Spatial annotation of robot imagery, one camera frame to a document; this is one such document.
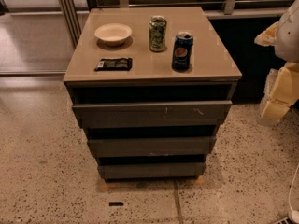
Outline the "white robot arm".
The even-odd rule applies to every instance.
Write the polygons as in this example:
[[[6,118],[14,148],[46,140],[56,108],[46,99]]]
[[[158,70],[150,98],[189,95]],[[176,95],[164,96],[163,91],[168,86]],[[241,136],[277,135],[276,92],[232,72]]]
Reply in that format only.
[[[254,42],[273,46],[275,55],[286,62],[278,70],[270,69],[260,103],[259,123],[273,126],[299,100],[299,0],[292,3],[279,21],[257,35]]]

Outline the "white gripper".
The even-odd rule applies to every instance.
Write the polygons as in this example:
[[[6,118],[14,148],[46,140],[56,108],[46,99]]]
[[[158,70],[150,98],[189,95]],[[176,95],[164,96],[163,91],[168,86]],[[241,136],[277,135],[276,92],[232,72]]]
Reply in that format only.
[[[257,35],[254,43],[274,46],[278,22]],[[286,62],[279,70],[271,69],[264,86],[260,118],[264,122],[279,122],[299,100],[299,63]]]

